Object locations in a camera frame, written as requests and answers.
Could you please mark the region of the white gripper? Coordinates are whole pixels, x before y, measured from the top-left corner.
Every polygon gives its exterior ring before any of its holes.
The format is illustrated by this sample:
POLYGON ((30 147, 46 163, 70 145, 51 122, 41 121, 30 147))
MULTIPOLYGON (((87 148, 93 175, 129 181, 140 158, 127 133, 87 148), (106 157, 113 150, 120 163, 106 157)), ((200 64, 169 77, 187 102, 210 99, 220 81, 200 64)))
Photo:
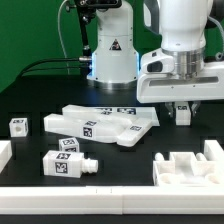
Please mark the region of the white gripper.
POLYGON ((193 101, 192 116, 200 100, 224 99, 224 61, 205 63, 203 49, 171 52, 161 48, 144 54, 137 81, 141 103, 166 102, 168 115, 174 117, 174 103, 193 101))

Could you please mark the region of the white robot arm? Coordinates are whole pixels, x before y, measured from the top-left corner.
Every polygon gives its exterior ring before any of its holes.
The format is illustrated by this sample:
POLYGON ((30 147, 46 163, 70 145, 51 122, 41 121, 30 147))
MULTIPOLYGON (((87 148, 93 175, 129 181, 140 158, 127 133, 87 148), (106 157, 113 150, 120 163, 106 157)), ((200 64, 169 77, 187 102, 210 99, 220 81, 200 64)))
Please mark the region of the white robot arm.
POLYGON ((99 8, 98 46, 87 79, 106 88, 137 84, 141 103, 224 99, 224 50, 205 61, 204 30, 224 20, 224 0, 144 0, 144 27, 161 38, 142 56, 132 45, 132 11, 99 8))

